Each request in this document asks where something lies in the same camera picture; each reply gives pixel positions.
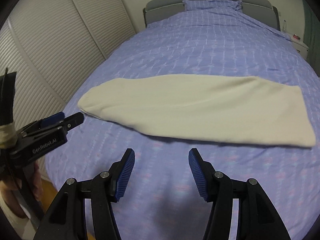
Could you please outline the purple floral duvet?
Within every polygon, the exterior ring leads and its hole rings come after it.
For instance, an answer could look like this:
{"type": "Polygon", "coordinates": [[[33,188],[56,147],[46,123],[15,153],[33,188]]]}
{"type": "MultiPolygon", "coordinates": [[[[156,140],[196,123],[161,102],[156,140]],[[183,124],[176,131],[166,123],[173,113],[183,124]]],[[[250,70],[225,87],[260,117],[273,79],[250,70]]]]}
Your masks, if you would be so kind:
{"type": "MultiPolygon", "coordinates": [[[[115,78],[167,74],[258,76],[301,88],[309,120],[319,134],[319,78],[276,29],[225,9],[184,11],[150,24],[124,42],[74,94],[71,115],[90,88],[115,78]]],[[[136,154],[124,197],[113,210],[122,239],[201,239],[210,204],[200,197],[188,164],[197,148],[203,159],[232,179],[259,181],[292,239],[302,239],[319,215],[319,146],[311,149],[251,147],[147,137],[87,116],[68,141],[46,156],[59,189],[68,178],[92,179],[136,154]]]]}

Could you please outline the purple floral pillow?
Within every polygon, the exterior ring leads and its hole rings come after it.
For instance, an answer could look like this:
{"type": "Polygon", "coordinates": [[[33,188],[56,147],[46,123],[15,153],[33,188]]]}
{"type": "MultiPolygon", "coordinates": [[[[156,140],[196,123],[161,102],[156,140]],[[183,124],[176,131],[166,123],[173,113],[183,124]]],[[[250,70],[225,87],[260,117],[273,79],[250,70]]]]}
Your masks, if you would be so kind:
{"type": "Polygon", "coordinates": [[[242,12],[241,0],[183,0],[183,5],[185,11],[224,8],[242,12]]]}

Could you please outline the white louvered wardrobe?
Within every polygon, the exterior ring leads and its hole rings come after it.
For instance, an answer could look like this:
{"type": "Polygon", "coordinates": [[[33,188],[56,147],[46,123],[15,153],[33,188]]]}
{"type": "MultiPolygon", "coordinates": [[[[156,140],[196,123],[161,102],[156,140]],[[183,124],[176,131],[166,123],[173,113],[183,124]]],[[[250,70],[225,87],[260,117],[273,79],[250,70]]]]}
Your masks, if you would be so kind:
{"type": "Polygon", "coordinates": [[[16,129],[67,105],[135,30],[121,0],[20,0],[1,29],[1,70],[16,72],[16,129]]]}

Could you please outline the grey padded headboard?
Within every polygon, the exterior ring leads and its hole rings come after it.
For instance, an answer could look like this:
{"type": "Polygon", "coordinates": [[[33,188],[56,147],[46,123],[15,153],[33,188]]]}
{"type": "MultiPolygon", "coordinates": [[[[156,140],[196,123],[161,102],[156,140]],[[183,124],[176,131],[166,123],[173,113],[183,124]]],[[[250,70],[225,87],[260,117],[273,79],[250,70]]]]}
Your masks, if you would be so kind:
{"type": "Polygon", "coordinates": [[[277,8],[268,0],[152,0],[143,9],[144,23],[149,25],[187,10],[231,7],[245,15],[280,30],[277,8]]]}

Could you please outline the cream white pants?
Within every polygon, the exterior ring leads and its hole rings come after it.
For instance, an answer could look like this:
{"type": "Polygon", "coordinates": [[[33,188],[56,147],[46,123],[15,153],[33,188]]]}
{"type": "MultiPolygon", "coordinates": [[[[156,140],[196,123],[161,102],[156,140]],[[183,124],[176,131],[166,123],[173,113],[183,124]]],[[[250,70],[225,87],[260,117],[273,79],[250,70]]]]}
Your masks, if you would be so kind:
{"type": "Polygon", "coordinates": [[[117,78],[91,88],[78,107],[98,119],[156,137],[298,147],[316,144],[301,89],[256,76],[117,78]]]}

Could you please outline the clear plastic bottle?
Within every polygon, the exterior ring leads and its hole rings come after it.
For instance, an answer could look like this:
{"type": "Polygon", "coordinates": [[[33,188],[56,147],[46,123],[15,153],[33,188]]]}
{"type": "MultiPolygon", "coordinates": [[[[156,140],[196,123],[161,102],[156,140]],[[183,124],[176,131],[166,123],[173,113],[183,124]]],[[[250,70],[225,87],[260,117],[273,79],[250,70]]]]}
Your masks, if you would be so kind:
{"type": "Polygon", "coordinates": [[[283,20],[282,32],[284,32],[284,33],[287,32],[287,21],[286,20],[283,20]]]}

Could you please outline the white nightstand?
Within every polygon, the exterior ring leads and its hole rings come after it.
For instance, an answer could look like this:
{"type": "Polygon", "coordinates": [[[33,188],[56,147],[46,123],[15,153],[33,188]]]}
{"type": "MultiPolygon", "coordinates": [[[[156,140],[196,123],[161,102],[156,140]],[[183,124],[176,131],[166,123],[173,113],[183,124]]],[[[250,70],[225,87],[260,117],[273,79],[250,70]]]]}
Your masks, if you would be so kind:
{"type": "Polygon", "coordinates": [[[291,34],[291,33],[285,33],[285,34],[291,38],[291,42],[295,50],[302,56],[304,60],[307,60],[309,47],[296,34],[291,34]]]}

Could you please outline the green curtain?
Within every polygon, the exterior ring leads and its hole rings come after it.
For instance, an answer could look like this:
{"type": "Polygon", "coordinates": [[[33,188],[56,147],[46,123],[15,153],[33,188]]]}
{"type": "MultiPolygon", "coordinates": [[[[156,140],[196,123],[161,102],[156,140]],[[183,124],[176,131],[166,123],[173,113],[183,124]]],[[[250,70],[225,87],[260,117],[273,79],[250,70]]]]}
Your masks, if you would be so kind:
{"type": "Polygon", "coordinates": [[[303,41],[308,46],[309,52],[307,62],[313,68],[317,76],[319,76],[319,20],[313,10],[310,8],[306,0],[303,0],[305,28],[303,41]]]}

